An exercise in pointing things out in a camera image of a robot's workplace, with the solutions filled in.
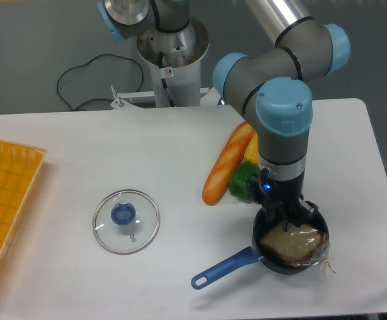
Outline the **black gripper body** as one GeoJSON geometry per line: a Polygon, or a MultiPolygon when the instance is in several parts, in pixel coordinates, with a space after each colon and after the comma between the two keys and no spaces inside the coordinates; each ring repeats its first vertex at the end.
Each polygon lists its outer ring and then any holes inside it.
{"type": "Polygon", "coordinates": [[[268,220],[304,220],[305,213],[300,205],[303,199],[304,172],[285,181],[271,179],[261,173],[253,174],[247,181],[255,203],[262,206],[268,220]]]}

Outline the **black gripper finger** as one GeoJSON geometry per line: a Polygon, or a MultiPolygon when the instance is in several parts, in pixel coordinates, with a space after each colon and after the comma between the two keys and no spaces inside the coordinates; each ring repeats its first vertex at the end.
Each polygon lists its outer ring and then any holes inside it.
{"type": "Polygon", "coordinates": [[[292,224],[299,227],[305,223],[308,223],[314,215],[318,212],[318,206],[311,201],[305,201],[301,197],[298,199],[294,215],[292,218],[292,224]]]}
{"type": "Polygon", "coordinates": [[[282,231],[286,232],[290,223],[288,213],[289,211],[284,203],[268,204],[265,208],[265,222],[268,230],[275,227],[278,223],[282,223],[282,231]]]}

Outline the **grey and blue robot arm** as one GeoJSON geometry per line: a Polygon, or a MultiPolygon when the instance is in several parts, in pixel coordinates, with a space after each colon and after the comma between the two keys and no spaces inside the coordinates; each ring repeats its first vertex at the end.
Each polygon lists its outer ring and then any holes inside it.
{"type": "Polygon", "coordinates": [[[258,133],[262,207],[301,226],[317,211],[302,195],[313,118],[307,83],[343,67],[350,41],[341,27],[318,24],[301,1],[248,1],[248,7],[274,48],[256,58],[226,55],[212,83],[258,133]]]}

